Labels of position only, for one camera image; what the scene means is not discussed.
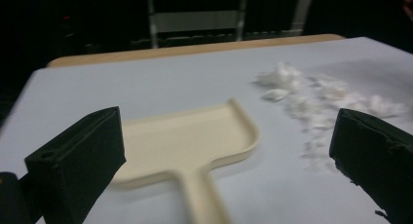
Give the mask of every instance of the wooden table edge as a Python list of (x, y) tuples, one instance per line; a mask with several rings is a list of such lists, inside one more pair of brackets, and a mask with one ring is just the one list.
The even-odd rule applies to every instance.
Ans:
[(184, 55), (194, 55), (194, 54), (210, 53), (210, 52), (232, 51), (232, 50), (239, 50), (239, 49), (271, 47), (271, 46), (285, 46), (285, 45), (333, 41), (333, 40), (342, 40), (342, 39), (345, 39), (345, 38), (340, 35), (336, 35), (336, 34), (321, 34), (321, 35), (283, 37), (283, 38), (253, 40), (253, 41), (205, 44), (205, 45), (184, 46), (184, 47), (170, 47), (170, 48), (161, 48), (161, 49), (156, 49), (156, 50), (150, 49), (150, 50), (139, 50), (139, 51), (104, 53), (104, 54), (95, 54), (95, 55), (63, 56), (63, 57), (56, 58), (52, 60), (51, 62), (49, 62), (47, 67), (56, 68), (56, 67), (62, 67), (62, 66), (74, 66), (74, 65), (95, 64), (95, 63), (103, 63), (103, 62), (137, 60), (137, 59), (155, 58), (155, 57), (163, 57), (163, 56), (184, 56)]

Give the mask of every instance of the cream dustpan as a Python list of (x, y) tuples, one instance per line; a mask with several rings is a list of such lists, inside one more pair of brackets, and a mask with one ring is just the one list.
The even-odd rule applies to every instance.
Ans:
[(230, 99), (209, 108), (123, 123), (127, 162), (113, 183), (138, 187), (175, 178), (193, 223), (229, 223), (209, 171), (247, 158), (259, 132)]

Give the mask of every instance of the cotton fluff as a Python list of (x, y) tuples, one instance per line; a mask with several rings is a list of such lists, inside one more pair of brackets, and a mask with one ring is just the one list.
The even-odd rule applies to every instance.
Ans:
[(402, 103), (392, 103), (390, 99), (380, 95), (373, 95), (368, 101), (368, 111), (376, 117), (386, 118), (405, 113), (407, 107)]
[(349, 94), (348, 85), (326, 75), (318, 75), (311, 78), (314, 82), (319, 96), (328, 100), (339, 100)]
[(306, 150), (302, 158), (328, 158), (328, 146), (330, 141), (331, 137), (327, 135), (322, 135), (310, 140), (306, 143)]
[(272, 86), (278, 89), (297, 92), (301, 87), (301, 72), (287, 62), (278, 62), (272, 72), (260, 73), (258, 83), (263, 86)]
[(291, 95), (286, 106), (288, 114), (295, 119), (307, 119), (319, 113), (319, 107), (314, 105), (307, 97)]
[(329, 118), (324, 114), (315, 113), (312, 115), (306, 116), (303, 119), (304, 123), (306, 124), (305, 130), (310, 131), (314, 129), (318, 130), (329, 130), (334, 128), (335, 120), (333, 118)]
[(337, 109), (347, 108), (367, 112), (367, 100), (359, 93), (350, 93), (342, 99), (331, 100), (329, 105)]
[(269, 100), (272, 100), (274, 102), (277, 102), (279, 100), (282, 100), (288, 94), (289, 94), (288, 90), (274, 89), (274, 90), (266, 91), (262, 97), (264, 99), (269, 99)]

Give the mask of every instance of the dark background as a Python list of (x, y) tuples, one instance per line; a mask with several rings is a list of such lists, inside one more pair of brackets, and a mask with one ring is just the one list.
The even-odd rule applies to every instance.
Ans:
[[(236, 10), (240, 4), (240, 0), (154, 2), (157, 12)], [(277, 36), (290, 29), (296, 3), (297, 0), (247, 0), (244, 35), (276, 32), (273, 36)], [(403, 0), (314, 0), (304, 34), (366, 36), (413, 53), (413, 23), (402, 11), (402, 3)], [(151, 46), (147, 0), (0, 0), (0, 25), (0, 124), (29, 75), (49, 61), (60, 56)], [(189, 38), (160, 45), (233, 39)]]

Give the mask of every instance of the table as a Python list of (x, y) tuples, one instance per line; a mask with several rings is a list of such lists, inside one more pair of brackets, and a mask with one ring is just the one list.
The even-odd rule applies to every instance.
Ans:
[[(99, 109), (117, 105), (125, 121), (234, 97), (262, 135), (248, 159), (211, 172), (234, 223), (387, 223), (342, 174), (305, 170), (309, 135), (285, 114), (285, 101), (263, 100), (265, 89), (255, 84), (277, 61), (291, 62), (305, 76), (334, 76), (366, 96), (413, 105), (413, 55), (367, 38), (40, 69), (2, 129), (0, 169), (22, 177), (24, 157)], [(389, 122), (413, 132), (411, 110)], [(187, 207), (172, 180), (127, 191), (110, 185), (85, 223), (185, 222)]]
[(266, 40), (254, 40), (254, 41), (217, 43), (217, 44), (207, 44), (207, 45), (197, 45), (197, 46), (161, 48), (161, 49), (156, 49), (156, 50), (106, 53), (106, 54), (87, 55), (87, 56), (64, 56), (64, 57), (60, 57), (55, 60), (52, 60), (48, 64), (48, 67), (55, 68), (55, 67), (73, 66), (73, 65), (81, 65), (81, 64), (94, 64), (94, 63), (102, 63), (102, 62), (156, 58), (156, 57), (162, 57), (162, 56), (195, 55), (195, 54), (208, 53), (208, 52), (220, 52), (220, 51), (261, 48), (261, 47), (271, 47), (271, 46), (285, 46), (285, 45), (295, 45), (295, 44), (342, 40), (342, 39), (344, 39), (344, 37), (335, 35), (335, 34), (321, 34), (321, 35), (312, 35), (312, 36), (285, 37), (285, 38), (266, 39)]

